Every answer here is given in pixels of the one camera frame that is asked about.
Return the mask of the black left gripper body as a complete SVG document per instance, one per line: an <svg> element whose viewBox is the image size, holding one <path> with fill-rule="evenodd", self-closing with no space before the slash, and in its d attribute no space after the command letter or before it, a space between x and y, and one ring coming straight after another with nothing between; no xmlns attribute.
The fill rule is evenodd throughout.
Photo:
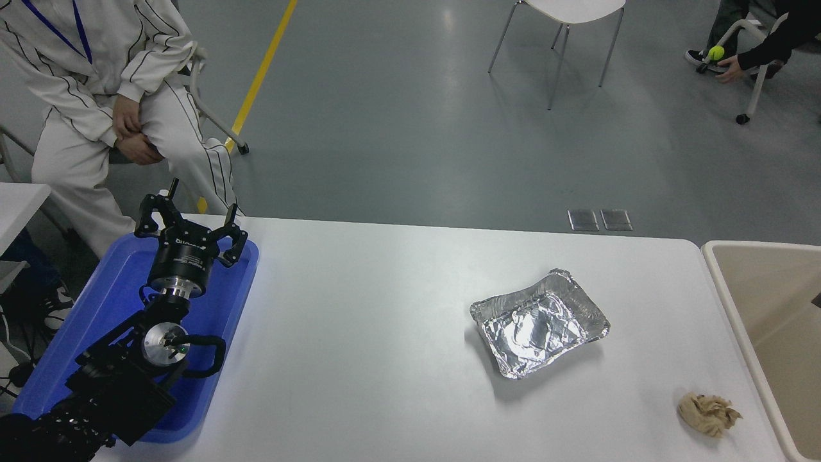
<svg viewBox="0 0 821 462"><path fill-rule="evenodd" d="M149 272L150 286L170 286L168 280L178 278L207 286L209 275L217 257L217 243L211 239L194 239L194 242L160 234L158 251Z"/></svg>

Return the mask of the person's right hand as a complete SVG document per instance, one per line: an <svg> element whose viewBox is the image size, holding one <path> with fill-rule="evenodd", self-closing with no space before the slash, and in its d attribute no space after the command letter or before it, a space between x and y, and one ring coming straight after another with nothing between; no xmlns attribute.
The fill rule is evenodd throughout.
<svg viewBox="0 0 821 462"><path fill-rule="evenodd" d="M118 139L115 142L115 148L138 166L152 166L152 164L157 164L165 159L149 142L148 138L141 133Z"/></svg>

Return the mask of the person's left hand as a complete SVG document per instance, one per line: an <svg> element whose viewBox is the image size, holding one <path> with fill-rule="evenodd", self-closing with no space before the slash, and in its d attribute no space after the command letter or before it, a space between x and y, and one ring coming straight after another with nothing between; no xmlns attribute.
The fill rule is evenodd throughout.
<svg viewBox="0 0 821 462"><path fill-rule="evenodd" d="M112 109L112 120L118 140L141 133L140 103L126 96L117 96Z"/></svg>

